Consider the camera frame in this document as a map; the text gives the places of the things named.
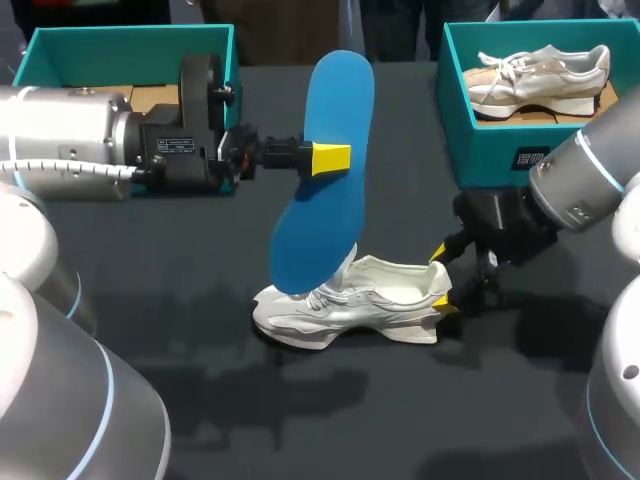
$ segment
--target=shoe heel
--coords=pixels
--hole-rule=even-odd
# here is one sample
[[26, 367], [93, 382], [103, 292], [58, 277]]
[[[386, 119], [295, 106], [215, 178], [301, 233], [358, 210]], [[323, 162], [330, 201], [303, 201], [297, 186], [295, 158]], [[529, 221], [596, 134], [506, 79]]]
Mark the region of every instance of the shoe heel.
[[553, 98], [549, 109], [563, 115], [591, 116], [596, 113], [596, 99], [589, 98]]
[[433, 317], [413, 320], [411, 325], [401, 323], [397, 326], [379, 328], [378, 332], [394, 342], [433, 344], [438, 341], [436, 320]]

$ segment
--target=black table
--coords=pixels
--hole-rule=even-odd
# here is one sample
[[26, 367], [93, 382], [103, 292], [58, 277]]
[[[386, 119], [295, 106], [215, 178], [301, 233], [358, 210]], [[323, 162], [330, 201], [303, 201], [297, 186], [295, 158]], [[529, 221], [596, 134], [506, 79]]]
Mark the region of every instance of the black table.
[[[361, 253], [425, 263], [456, 230], [435, 68], [376, 67]], [[242, 70], [244, 119], [263, 134], [299, 132], [310, 74]], [[259, 172], [235, 198], [50, 207], [95, 299], [100, 340], [166, 401], [171, 478], [585, 479], [572, 412], [602, 315], [576, 294], [610, 305], [634, 276], [609, 222], [507, 272], [505, 286], [532, 295], [522, 309], [443, 323], [433, 347], [365, 333], [313, 354], [250, 328], [250, 300], [270, 283], [270, 231], [295, 184], [293, 173]]]

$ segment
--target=shoe box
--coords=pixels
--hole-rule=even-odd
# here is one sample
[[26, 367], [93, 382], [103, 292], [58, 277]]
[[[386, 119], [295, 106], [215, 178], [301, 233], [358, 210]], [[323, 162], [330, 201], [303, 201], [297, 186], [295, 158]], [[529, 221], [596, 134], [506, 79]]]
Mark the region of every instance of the shoe box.
[[225, 106], [225, 124], [236, 125], [242, 88], [232, 25], [41, 28], [13, 85], [116, 91], [134, 111], [146, 113], [178, 103], [180, 64], [193, 52], [220, 56], [223, 82], [236, 91], [236, 101]]
[[[611, 75], [592, 117], [527, 107], [507, 120], [478, 120], [463, 72], [482, 67], [478, 53], [505, 58], [553, 45], [585, 52], [606, 45]], [[546, 20], [445, 25], [436, 94], [447, 147], [460, 188], [526, 186], [528, 170], [587, 122], [640, 84], [640, 28], [634, 19]]]

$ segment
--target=shoe sole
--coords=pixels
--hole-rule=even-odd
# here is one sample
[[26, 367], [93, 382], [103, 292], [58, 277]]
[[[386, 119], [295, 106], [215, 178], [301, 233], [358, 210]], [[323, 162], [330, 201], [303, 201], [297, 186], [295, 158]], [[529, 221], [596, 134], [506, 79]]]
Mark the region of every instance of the shoe sole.
[[[430, 323], [430, 327], [425, 328], [422, 325], [422, 322], [428, 321]], [[405, 325], [398, 324], [397, 326], [387, 327], [387, 328], [373, 328], [373, 330], [381, 333], [389, 340], [393, 340], [394, 342], [401, 343], [412, 343], [412, 344], [420, 344], [420, 345], [432, 345], [437, 343], [438, 337], [436, 335], [436, 323], [437, 321], [433, 320], [433, 317], [425, 317], [419, 320], [411, 320], [412, 323], [420, 322], [418, 325]], [[285, 329], [278, 329], [281, 333], [275, 331], [269, 331], [262, 326], [260, 326], [257, 322], [255, 322], [256, 327], [264, 333], [266, 336], [280, 342], [285, 345], [289, 345], [290, 347], [302, 348], [305, 350], [324, 350], [331, 343], [339, 337], [344, 332], [351, 330], [351, 328], [344, 328], [342, 330], [332, 330], [331, 333], [318, 332], [314, 334], [301, 334], [295, 330], [291, 330], [292, 335], [287, 335], [285, 333]]]
[[596, 113], [596, 98], [534, 98], [514, 105], [484, 105], [471, 102], [471, 107], [477, 113], [497, 119], [506, 119], [524, 107], [539, 107], [561, 115], [590, 117]]

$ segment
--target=cable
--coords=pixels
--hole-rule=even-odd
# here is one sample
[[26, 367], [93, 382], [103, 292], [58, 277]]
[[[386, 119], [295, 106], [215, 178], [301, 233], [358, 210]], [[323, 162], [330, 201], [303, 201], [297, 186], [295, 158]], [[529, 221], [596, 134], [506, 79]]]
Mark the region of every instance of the cable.
[[138, 168], [127, 165], [109, 165], [102, 163], [81, 162], [78, 160], [25, 159], [0, 161], [0, 171], [14, 172], [67, 172], [71, 174], [98, 175], [113, 180], [132, 180]]

